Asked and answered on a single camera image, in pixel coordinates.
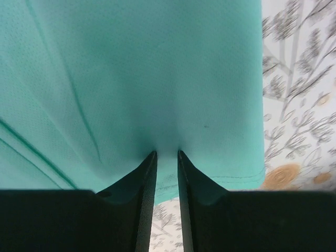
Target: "black object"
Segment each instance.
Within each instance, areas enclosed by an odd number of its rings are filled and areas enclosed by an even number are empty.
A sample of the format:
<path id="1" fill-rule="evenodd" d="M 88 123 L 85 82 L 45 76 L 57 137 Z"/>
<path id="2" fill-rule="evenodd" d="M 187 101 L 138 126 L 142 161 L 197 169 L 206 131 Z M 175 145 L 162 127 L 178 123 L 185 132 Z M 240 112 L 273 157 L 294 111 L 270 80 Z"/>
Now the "black object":
<path id="1" fill-rule="evenodd" d="M 95 194 L 0 191 L 0 251 L 149 250 L 157 154 Z"/>
<path id="2" fill-rule="evenodd" d="M 184 251 L 336 251 L 336 194 L 229 192 L 178 152 Z"/>

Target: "gray plant pattern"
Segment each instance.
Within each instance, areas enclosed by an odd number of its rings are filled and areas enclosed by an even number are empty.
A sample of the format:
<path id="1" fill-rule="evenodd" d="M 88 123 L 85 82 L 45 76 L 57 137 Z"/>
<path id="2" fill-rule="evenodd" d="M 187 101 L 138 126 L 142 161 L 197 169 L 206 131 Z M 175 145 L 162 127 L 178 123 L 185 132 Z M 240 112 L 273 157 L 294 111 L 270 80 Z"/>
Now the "gray plant pattern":
<path id="1" fill-rule="evenodd" d="M 269 0 L 262 0 L 264 6 Z M 263 9 L 266 172 L 299 164 L 291 185 L 336 188 L 336 0 L 279 0 Z M 331 174 L 326 181 L 314 180 Z M 154 208 L 150 251 L 182 252 L 178 198 Z"/>

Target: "garment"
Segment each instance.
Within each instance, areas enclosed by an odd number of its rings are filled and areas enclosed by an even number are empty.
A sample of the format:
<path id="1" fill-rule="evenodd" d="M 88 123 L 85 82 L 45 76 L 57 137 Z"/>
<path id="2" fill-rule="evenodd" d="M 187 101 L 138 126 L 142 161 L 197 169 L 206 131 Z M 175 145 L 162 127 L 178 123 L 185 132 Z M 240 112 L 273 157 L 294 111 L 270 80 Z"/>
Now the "garment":
<path id="1" fill-rule="evenodd" d="M 2 0 L 0 187 L 99 191 L 177 151 L 228 189 L 264 179 L 260 0 Z"/>

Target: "patterned surface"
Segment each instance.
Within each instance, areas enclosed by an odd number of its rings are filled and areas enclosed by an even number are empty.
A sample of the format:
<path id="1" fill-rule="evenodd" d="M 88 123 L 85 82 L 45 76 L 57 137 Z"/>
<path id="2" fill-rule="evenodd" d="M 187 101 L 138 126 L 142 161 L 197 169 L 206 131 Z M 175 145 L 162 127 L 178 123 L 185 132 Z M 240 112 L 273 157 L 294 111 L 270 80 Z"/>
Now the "patterned surface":
<path id="1" fill-rule="evenodd" d="M 335 189 L 336 0 L 262 3 L 267 175 L 261 188 Z M 155 206 L 150 251 L 183 251 L 178 198 Z"/>

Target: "leaf pattern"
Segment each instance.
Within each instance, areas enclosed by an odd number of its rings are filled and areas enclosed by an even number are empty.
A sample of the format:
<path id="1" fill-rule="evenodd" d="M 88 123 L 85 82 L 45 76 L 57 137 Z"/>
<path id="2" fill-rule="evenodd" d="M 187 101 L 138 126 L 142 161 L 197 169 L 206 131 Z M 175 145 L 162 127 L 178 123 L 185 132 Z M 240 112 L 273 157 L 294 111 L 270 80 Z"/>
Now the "leaf pattern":
<path id="1" fill-rule="evenodd" d="M 279 0 L 282 9 L 269 2 L 262 0 L 267 177 L 281 172 L 271 182 L 288 183 L 282 190 L 334 190 L 336 0 Z M 155 206 L 150 251 L 183 251 L 178 199 Z"/>

